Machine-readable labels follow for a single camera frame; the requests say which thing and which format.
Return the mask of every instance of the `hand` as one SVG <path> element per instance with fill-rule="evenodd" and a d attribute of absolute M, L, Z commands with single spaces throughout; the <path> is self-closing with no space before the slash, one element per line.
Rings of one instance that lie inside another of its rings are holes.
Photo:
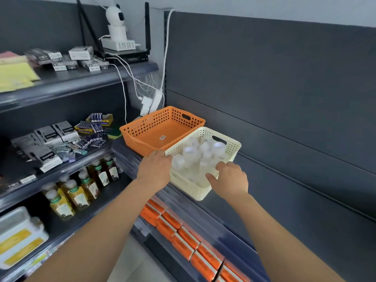
<path fill-rule="evenodd" d="M 233 162 L 224 163 L 220 161 L 215 169 L 219 171 L 218 179 L 215 179 L 210 173 L 206 173 L 205 176 L 220 197 L 230 203 L 238 196 L 248 194 L 247 175 L 239 165 Z"/>
<path fill-rule="evenodd" d="M 145 156 L 138 168 L 137 180 L 150 187 L 153 194 L 164 188 L 170 181 L 172 156 L 164 150 L 153 151 Z"/>

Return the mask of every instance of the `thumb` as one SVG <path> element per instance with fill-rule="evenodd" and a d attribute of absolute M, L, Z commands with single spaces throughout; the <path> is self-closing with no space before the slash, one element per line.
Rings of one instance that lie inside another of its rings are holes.
<path fill-rule="evenodd" d="M 206 173 L 206 174 L 205 174 L 205 177 L 206 177 L 206 179 L 209 181 L 210 185 L 215 184 L 215 182 L 217 181 L 217 180 L 215 179 L 215 177 L 214 177 L 213 174 Z"/>

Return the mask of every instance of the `tile floor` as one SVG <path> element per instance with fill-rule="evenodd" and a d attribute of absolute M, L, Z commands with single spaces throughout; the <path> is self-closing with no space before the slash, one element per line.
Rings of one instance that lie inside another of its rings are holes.
<path fill-rule="evenodd" d="M 143 247 L 129 235 L 107 282 L 172 282 Z"/>

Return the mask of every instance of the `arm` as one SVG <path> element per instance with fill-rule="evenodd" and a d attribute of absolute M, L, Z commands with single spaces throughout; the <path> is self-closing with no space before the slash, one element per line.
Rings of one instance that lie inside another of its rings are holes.
<path fill-rule="evenodd" d="M 344 282 L 248 194 L 247 175 L 238 165 L 219 162 L 216 169 L 218 179 L 206 178 L 244 222 L 272 282 Z"/>
<path fill-rule="evenodd" d="M 106 282 L 141 209 L 169 182 L 171 160 L 162 150 L 144 157 L 137 179 L 60 247 L 27 282 Z"/>

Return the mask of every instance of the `basket handle hole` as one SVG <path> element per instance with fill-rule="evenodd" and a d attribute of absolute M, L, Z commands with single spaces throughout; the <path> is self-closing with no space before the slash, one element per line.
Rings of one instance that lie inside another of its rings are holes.
<path fill-rule="evenodd" d="M 223 142 L 224 144 L 227 145 L 227 141 L 225 141 L 225 140 L 223 140 L 223 139 L 221 139 L 221 138 L 219 138 L 219 137 L 216 137 L 215 135 L 213 135 L 212 138 L 213 138 L 215 141 Z"/>
<path fill-rule="evenodd" d="M 185 119 L 187 119 L 187 120 L 189 120 L 189 121 L 191 120 L 191 117 L 188 116 L 188 115 L 186 115 L 186 114 L 182 114 L 182 117 L 185 118 Z"/>

